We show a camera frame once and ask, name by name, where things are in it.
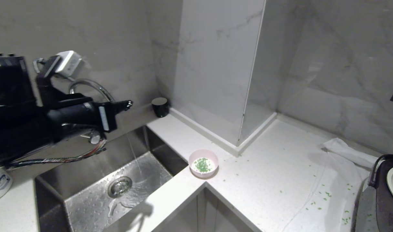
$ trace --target sink drain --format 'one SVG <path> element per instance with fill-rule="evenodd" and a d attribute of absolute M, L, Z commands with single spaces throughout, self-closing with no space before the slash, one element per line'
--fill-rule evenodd
<path fill-rule="evenodd" d="M 132 187 L 132 180 L 129 177 L 122 176 L 115 179 L 108 187 L 108 195 L 111 198 L 121 197 L 125 192 Z"/>

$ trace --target white countertop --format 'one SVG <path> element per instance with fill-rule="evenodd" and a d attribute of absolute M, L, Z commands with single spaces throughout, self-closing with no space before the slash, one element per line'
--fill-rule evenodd
<path fill-rule="evenodd" d="M 254 231 L 282 231 L 310 194 L 320 167 L 313 160 L 324 153 L 320 144 L 335 137 L 278 117 L 236 158 L 171 115 L 148 126 L 186 160 L 197 149 L 214 151 L 220 169 L 213 178 L 203 180 L 185 168 L 113 228 L 130 227 L 131 231 L 137 231 L 142 222 L 142 232 L 159 229 L 202 188 L 209 188 Z M 378 155 L 353 143 L 349 145 Z M 0 231 L 38 231 L 33 178 L 52 166 L 34 167 L 12 172 L 15 181 L 12 189 L 0 199 Z M 143 216 L 150 208 L 151 212 Z"/>

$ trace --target sink basin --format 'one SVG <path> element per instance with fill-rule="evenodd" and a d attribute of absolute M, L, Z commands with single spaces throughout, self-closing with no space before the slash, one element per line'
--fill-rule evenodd
<path fill-rule="evenodd" d="M 188 164 L 143 126 L 35 179 L 40 232 L 102 231 Z"/>

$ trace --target pink bowl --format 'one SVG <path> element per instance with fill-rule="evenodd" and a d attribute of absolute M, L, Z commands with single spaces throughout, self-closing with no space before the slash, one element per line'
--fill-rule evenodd
<path fill-rule="evenodd" d="M 197 170 L 193 170 L 192 163 L 199 158 L 207 158 L 207 159 L 212 160 L 212 162 L 215 165 L 215 168 L 208 173 L 201 173 Z M 191 172 L 195 176 L 200 177 L 200 178 L 208 178 L 208 177 L 212 176 L 215 173 L 215 171 L 218 169 L 218 165 L 219 165 L 218 157 L 215 155 L 215 153 L 212 152 L 211 150 L 206 150 L 206 149 L 200 149 L 200 150 L 194 151 L 191 154 L 191 156 L 189 157 L 188 163 L 189 163 L 189 168 L 191 169 Z"/>

